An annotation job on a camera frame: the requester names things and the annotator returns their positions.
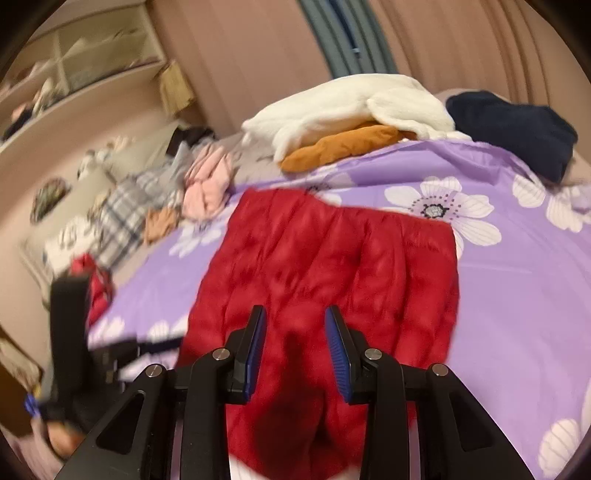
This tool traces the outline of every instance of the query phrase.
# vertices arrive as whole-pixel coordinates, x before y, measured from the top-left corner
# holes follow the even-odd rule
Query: flower center
[[[445,208],[441,203],[423,204],[421,215],[425,218],[443,218],[449,208]]]

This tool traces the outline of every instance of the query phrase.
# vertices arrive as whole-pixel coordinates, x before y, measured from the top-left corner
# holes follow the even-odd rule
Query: brown cloth
[[[301,173],[334,163],[346,157],[365,155],[394,145],[403,138],[416,140],[417,134],[396,127],[367,122],[354,130],[321,138],[310,147],[302,147],[286,156],[281,163],[286,173]]]
[[[180,214],[174,208],[164,207],[160,210],[148,210],[144,229],[144,243],[151,245],[167,236],[177,227],[179,219]]]

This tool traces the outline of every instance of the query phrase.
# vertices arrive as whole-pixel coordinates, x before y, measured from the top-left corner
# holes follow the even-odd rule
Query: purple floral blanket
[[[117,293],[94,346],[182,335],[241,193],[214,221],[181,225]],[[336,205],[451,224],[460,310],[447,363],[538,479],[563,468],[591,424],[591,213],[587,186],[549,192],[488,144],[405,142],[256,188],[301,187]],[[172,367],[176,352],[145,357]]]

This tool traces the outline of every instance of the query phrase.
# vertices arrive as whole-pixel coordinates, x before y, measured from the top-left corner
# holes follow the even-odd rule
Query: black cloth
[[[25,108],[18,118],[6,129],[2,135],[2,141],[8,140],[11,136],[17,133],[33,116],[32,108]]]
[[[514,105],[494,93],[465,92],[446,108],[456,129],[476,142],[504,148],[545,179],[560,183],[579,137],[549,106]]]
[[[178,146],[181,142],[185,141],[189,147],[192,147],[199,143],[203,137],[211,137],[214,140],[216,138],[213,130],[208,127],[189,127],[187,129],[177,127],[168,143],[166,154],[174,157],[177,154]]]

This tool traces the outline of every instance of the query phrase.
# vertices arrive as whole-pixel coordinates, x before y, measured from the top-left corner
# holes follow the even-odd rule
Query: red cloth
[[[338,305],[372,347],[425,368],[446,359],[458,299],[448,224],[338,208],[298,190],[248,190],[201,283],[178,362],[222,346],[264,305],[256,392],[226,410],[230,453],[274,480],[323,480],[360,464],[366,423],[366,408],[337,391],[326,307]]]
[[[86,321],[88,327],[92,327],[113,301],[111,275],[99,268],[90,254],[83,254],[72,261],[70,275],[90,275],[90,310]]]

